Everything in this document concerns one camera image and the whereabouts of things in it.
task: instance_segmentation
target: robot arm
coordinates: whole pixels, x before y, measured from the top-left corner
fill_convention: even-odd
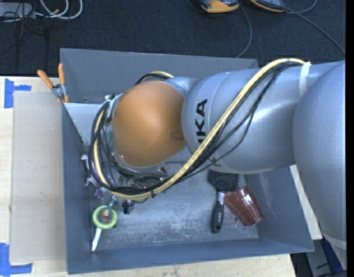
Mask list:
[[[154,76],[107,99],[95,117],[89,166],[103,186],[138,201],[201,167],[252,174],[296,164],[325,237],[346,249],[345,61],[279,59],[203,79]],[[168,175],[164,162],[185,146],[190,158]],[[106,173],[104,148],[130,184]]]

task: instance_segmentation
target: white cable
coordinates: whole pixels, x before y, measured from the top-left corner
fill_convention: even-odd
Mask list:
[[[83,10],[83,8],[84,8],[84,7],[83,7],[83,4],[82,4],[82,0],[79,0],[79,2],[80,2],[80,9],[79,9],[79,11],[78,11],[75,15],[69,16],[69,17],[60,16],[60,17],[58,17],[58,18],[61,18],[62,20],[72,20],[72,19],[78,17],[78,16],[82,13],[82,10]]]
[[[69,2],[68,0],[65,0],[66,1],[66,9],[62,12],[62,13],[59,13],[59,14],[56,14],[55,12],[52,12],[44,3],[43,0],[40,0],[40,3],[41,5],[44,7],[44,9],[49,13],[49,15],[45,15],[45,14],[42,14],[42,13],[37,13],[36,14],[38,16],[44,16],[44,17],[49,17],[49,18],[55,18],[55,17],[60,17],[60,16],[63,16],[64,14],[66,14],[68,8],[69,8]]]
[[[60,18],[62,20],[72,20],[76,17],[78,17],[82,11],[83,11],[83,2],[82,0],[78,0],[79,3],[80,3],[80,9],[79,11],[73,15],[73,16],[65,16],[66,12],[68,11],[68,8],[69,8],[69,1],[68,0],[65,0],[66,1],[66,9],[62,12],[62,13],[59,13],[59,14],[56,14],[55,12],[52,12],[44,3],[43,0],[40,0],[40,3],[41,5],[44,7],[44,9],[49,13],[49,15],[45,15],[45,14],[42,14],[42,13],[36,13],[38,16],[44,16],[44,17],[48,17],[48,18]]]

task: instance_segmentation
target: brush handle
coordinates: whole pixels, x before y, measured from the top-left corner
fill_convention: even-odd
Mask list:
[[[218,192],[216,206],[213,210],[212,219],[212,232],[218,233],[223,225],[223,215],[224,215],[224,193]]]

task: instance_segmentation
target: wooden table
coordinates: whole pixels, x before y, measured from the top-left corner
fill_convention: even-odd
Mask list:
[[[13,110],[4,108],[4,79],[0,76],[0,243],[9,244],[10,233],[10,203],[12,180],[12,137],[13,137]],[[9,77],[15,85],[31,85],[31,92],[27,92],[29,98],[32,92],[49,92],[38,77]],[[311,231],[312,238],[319,238],[319,231]],[[38,260],[33,261],[30,274],[24,276],[67,276],[66,260]],[[296,276],[290,255],[275,255],[265,257],[250,257],[245,259],[211,261],[186,265],[169,265],[164,267],[152,267],[142,269],[127,269],[123,271],[101,272],[82,274],[82,276],[122,276],[122,277],[157,277],[157,276]]]

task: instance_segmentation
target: black cable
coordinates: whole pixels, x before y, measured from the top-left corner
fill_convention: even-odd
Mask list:
[[[311,24],[313,27],[315,27],[316,29],[318,29],[319,31],[321,31],[326,37],[328,37],[337,47],[338,49],[341,50],[341,52],[346,55],[345,50],[330,36],[328,35],[328,33],[326,33],[323,29],[321,29],[319,26],[317,26],[316,24],[314,24],[312,21],[308,20],[307,18],[295,13],[295,15],[297,15],[298,17],[302,18],[304,21],[308,22],[309,24]]]
[[[187,179],[188,177],[191,177],[192,175],[196,175],[197,173],[205,170],[206,168],[208,168],[209,166],[211,166],[213,163],[210,163],[209,165],[207,165],[206,167],[204,167],[203,169],[200,169],[196,172],[194,172],[196,169],[198,169],[200,166],[202,166],[210,157],[211,155],[214,154],[214,152],[222,145],[224,144],[224,142],[226,142],[226,140],[228,140],[230,138],[230,136],[238,129],[242,126],[242,124],[250,117],[250,120],[245,128],[245,131],[243,133],[243,136],[242,138],[240,139],[240,141],[233,147],[231,148],[228,152],[226,152],[224,155],[221,155],[219,159],[227,156],[229,153],[231,153],[235,148],[237,148],[241,143],[242,141],[244,140],[246,134],[247,134],[247,131],[250,127],[250,124],[251,124],[251,121],[253,119],[253,116],[254,116],[254,113],[263,97],[263,95],[266,93],[266,91],[269,89],[269,87],[271,86],[271,84],[274,82],[274,80],[277,78],[277,76],[286,68],[290,67],[290,66],[293,66],[292,63],[290,64],[287,64],[287,65],[284,65],[280,68],[277,68],[274,70],[273,72],[273,76],[272,78],[269,80],[269,82],[266,84],[265,88],[261,91],[260,95],[257,97],[256,101],[254,102],[250,112],[247,114],[247,116],[245,117],[245,119],[239,124],[237,125],[234,129],[232,129],[227,136],[224,137],[224,140],[223,141],[220,141],[219,144],[216,144],[217,141],[219,140],[220,136],[221,136],[221,133],[223,131],[223,129],[226,127],[226,125],[229,123],[229,121],[232,119],[233,115],[237,112],[238,108],[243,104],[244,100],[249,96],[249,94],[257,87],[257,85],[261,82],[261,81],[257,81],[257,83],[255,85],[253,85],[251,87],[251,89],[249,89],[248,93],[244,95],[242,101],[239,103],[238,106],[236,106],[236,109],[232,112],[232,114],[229,116],[228,120],[225,122],[224,126],[222,126],[221,130],[216,134],[216,136],[213,138],[213,140],[209,143],[209,145],[206,147],[206,149],[203,151],[203,153],[201,154],[201,156],[199,157],[199,159],[196,161],[196,163],[191,166],[185,173],[185,175],[183,177],[181,177],[179,180],[177,180],[175,182],[175,184],[177,183],[180,183],[182,181],[184,181],[185,179]],[[266,76],[268,74],[272,73],[272,71],[268,71],[267,73],[265,73],[261,80],[265,79]],[[91,142],[91,146],[90,146],[90,150],[89,150],[89,155],[88,155],[88,158],[89,158],[89,161],[90,161],[90,169],[91,169],[91,172],[94,176],[94,178],[102,185],[104,186],[105,188],[109,189],[110,191],[115,191],[115,192],[122,192],[124,194],[141,194],[143,192],[150,192],[154,189],[156,189],[157,187],[159,187],[162,183],[164,183],[165,181],[169,180],[170,178],[172,178],[172,176],[166,178],[163,182],[156,182],[153,186],[151,187],[144,187],[144,188],[137,188],[137,187],[116,187],[116,188],[113,188],[110,184],[109,185],[106,185],[106,184],[103,184],[100,180],[100,178],[97,176],[97,174],[94,172],[93,170],[93,167],[92,167],[92,149],[93,149],[93,144],[95,142],[96,139],[98,139],[99,141],[99,134],[100,134],[100,130],[102,128],[102,126],[104,125],[104,120],[105,120],[105,117],[103,116],[102,120],[99,121],[99,125],[98,125],[98,130],[97,132],[94,132],[95,130],[95,123],[97,122],[98,118],[99,118],[99,115],[100,113],[103,111],[105,112],[105,110],[107,109],[107,106],[106,103],[103,104],[103,106],[101,107],[101,109],[99,110],[99,112],[97,113],[97,116],[95,117],[95,121],[93,123],[93,128],[92,128],[92,133],[91,133],[91,139],[92,139],[92,142]],[[152,178],[144,178],[144,179],[139,179],[138,182],[142,183],[142,182],[150,182]]]
[[[317,4],[317,1],[318,0],[314,0],[313,4],[309,8],[304,9],[304,10],[300,10],[300,11],[296,11],[296,12],[294,12],[293,10],[291,10],[290,8],[285,6],[285,12],[288,13],[288,14],[301,14],[301,13],[304,13],[304,12],[308,12],[311,9],[314,8],[315,4]]]
[[[273,74],[273,77],[269,80],[269,82],[266,84],[265,88],[262,90],[262,92],[260,93],[260,95],[257,97],[254,105],[252,106],[252,108],[250,109],[250,111],[248,112],[248,114],[244,117],[244,119],[238,124],[236,125],[228,134],[227,136],[224,138],[223,141],[221,141],[217,146],[214,147],[212,153],[210,153],[210,156],[211,157],[215,151],[220,148],[246,121],[247,119],[250,117],[249,119],[249,122],[245,128],[245,131],[243,133],[243,136],[242,138],[236,143],[236,145],[234,147],[232,147],[229,151],[227,151],[225,154],[221,155],[217,160],[215,160],[214,162],[211,162],[209,163],[207,166],[203,167],[202,169],[194,172],[194,173],[190,173],[188,175],[186,175],[185,177],[181,178],[178,182],[182,182],[190,177],[192,177],[193,175],[196,175],[204,170],[206,170],[207,168],[209,168],[211,165],[213,165],[214,163],[216,163],[217,161],[219,161],[220,159],[224,158],[225,156],[227,156],[228,154],[230,154],[232,151],[234,151],[239,145],[241,145],[242,141],[244,140],[244,138],[246,137],[246,134],[247,134],[247,131],[250,127],[250,124],[251,124],[251,121],[253,120],[253,116],[254,116],[254,113],[256,111],[256,109],[258,108],[259,106],[259,103],[260,101],[262,100],[264,94],[267,92],[267,90],[269,89],[269,87],[273,84],[273,82],[275,81],[275,79],[278,77],[278,75],[286,68],[289,68],[290,66],[293,66],[293,64],[289,64],[287,66],[283,66],[281,68],[278,68],[276,69],[275,73]],[[230,116],[230,119],[234,116],[234,113],[236,112],[237,110],[235,110],[231,116]]]
[[[242,4],[241,4],[241,7],[240,7],[240,8],[241,8],[243,14],[245,15],[245,18],[246,18],[246,21],[247,21],[247,24],[248,24],[249,37],[248,37],[248,43],[247,43],[245,49],[244,49],[236,58],[240,58],[240,57],[248,50],[248,48],[249,48],[249,46],[250,46],[250,44],[251,44],[251,40],[252,40],[252,38],[253,38],[253,29],[252,29],[252,27],[251,27],[251,22],[250,22],[250,20],[248,19],[248,16],[247,16],[247,14],[246,14],[244,8],[242,7]]]
[[[139,84],[139,83],[142,82],[144,79],[146,79],[146,78],[148,78],[148,77],[151,77],[151,76],[153,76],[153,77],[158,77],[158,78],[162,78],[162,79],[169,79],[169,77],[164,76],[164,75],[161,75],[161,74],[148,73],[148,74],[143,75],[139,80],[137,80],[137,82],[136,82],[133,86]]]

